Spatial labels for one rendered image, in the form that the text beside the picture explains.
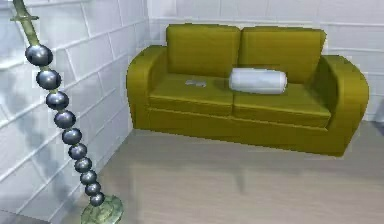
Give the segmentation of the white bolster pillow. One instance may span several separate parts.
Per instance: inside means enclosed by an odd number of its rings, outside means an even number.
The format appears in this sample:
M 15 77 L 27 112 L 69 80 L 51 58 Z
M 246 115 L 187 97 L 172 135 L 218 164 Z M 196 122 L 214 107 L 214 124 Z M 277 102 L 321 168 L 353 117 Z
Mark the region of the white bolster pillow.
M 269 69 L 234 68 L 229 87 L 234 91 L 256 94 L 282 94 L 288 79 L 284 72 Z

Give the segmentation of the grey remote control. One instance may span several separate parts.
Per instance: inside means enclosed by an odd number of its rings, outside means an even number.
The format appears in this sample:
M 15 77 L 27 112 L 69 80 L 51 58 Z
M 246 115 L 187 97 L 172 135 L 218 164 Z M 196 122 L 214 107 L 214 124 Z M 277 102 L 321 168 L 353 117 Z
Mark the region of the grey remote control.
M 206 82 L 205 81 L 197 81 L 197 80 L 186 80 L 185 81 L 185 85 L 188 85 L 188 86 L 196 86 L 196 87 L 206 87 Z

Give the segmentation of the beaded brass floor lamp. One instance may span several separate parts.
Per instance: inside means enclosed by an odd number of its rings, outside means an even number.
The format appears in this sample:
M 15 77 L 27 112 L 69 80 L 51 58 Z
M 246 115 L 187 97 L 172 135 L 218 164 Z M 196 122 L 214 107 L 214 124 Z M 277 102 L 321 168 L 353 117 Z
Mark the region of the beaded brass floor lamp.
M 102 192 L 98 175 L 93 170 L 93 162 L 88 157 L 88 148 L 81 142 L 82 132 L 74 127 L 77 118 L 67 109 L 69 97 L 59 90 L 62 78 L 57 71 L 50 68 L 53 53 L 50 48 L 40 43 L 32 24 L 39 17 L 28 12 L 24 0 L 10 1 L 16 11 L 11 21 L 21 24 L 29 43 L 24 53 L 25 58 L 39 68 L 36 82 L 48 91 L 45 104 L 56 112 L 54 123 L 63 130 L 61 139 L 64 144 L 69 145 L 68 155 L 74 161 L 74 169 L 80 174 L 80 182 L 89 197 L 89 204 L 81 214 L 80 224 L 119 224 L 124 212 L 122 201 L 117 196 L 106 196 Z

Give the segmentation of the olive green sofa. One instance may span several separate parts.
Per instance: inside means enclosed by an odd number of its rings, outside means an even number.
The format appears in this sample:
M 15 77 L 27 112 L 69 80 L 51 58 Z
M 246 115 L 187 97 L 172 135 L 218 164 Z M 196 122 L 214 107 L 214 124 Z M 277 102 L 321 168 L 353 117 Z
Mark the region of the olive green sofa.
M 361 71 L 322 52 L 321 29 L 171 24 L 165 45 L 127 70 L 133 126 L 192 137 L 341 156 L 369 101 Z M 282 94 L 234 91 L 234 68 L 282 71 Z M 206 87 L 185 85 L 205 81 Z

